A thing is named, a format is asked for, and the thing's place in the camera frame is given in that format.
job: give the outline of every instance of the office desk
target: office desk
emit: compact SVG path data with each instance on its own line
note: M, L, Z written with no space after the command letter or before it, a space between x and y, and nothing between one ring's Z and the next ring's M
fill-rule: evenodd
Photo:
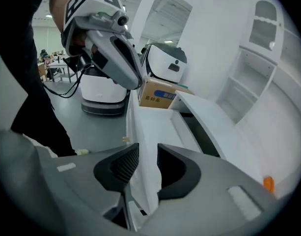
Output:
M63 60L60 60L60 63L58 61L55 61L53 63L51 63L49 65L49 68L61 68L63 69L63 74L60 74L60 78L61 78L61 81L62 81L62 78L68 78L69 79L69 82L71 83L71 78L76 75L76 78L78 79L78 74L77 73L73 73L73 74L70 74L70 70L69 70L69 67L67 66L67 64L63 61ZM52 74L52 71L51 69L49 69L49 72L51 73L51 76L53 78L53 82L54 82L54 76Z

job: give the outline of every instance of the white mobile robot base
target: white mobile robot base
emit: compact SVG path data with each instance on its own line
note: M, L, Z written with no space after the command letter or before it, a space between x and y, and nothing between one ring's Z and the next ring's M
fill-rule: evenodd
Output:
M127 90L94 67L84 72L81 92L82 110L87 113L115 116L125 111Z

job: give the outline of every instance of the cardboard box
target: cardboard box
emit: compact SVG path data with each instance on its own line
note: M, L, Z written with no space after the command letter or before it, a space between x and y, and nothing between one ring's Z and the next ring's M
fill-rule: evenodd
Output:
M141 107L167 109L176 96L176 90L193 94L187 88L168 81L145 77L144 83L139 91L139 105Z

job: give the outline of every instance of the blue label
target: blue label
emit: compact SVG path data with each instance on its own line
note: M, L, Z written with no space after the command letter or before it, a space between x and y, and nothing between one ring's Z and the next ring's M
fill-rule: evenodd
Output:
M169 93L169 92L165 92L165 91L161 91L161 90L156 90L154 92L154 95L156 97L166 98L166 99L169 99L169 100L173 100L176 96L175 93Z

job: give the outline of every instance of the gray floor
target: gray floor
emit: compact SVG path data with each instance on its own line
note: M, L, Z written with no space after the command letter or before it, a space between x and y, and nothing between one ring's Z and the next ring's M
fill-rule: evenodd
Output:
M46 82L57 93L65 93L73 83ZM125 145L126 113L117 117L97 116L81 109L80 89L69 99L48 92L56 117L71 139L73 149L86 148L92 152Z

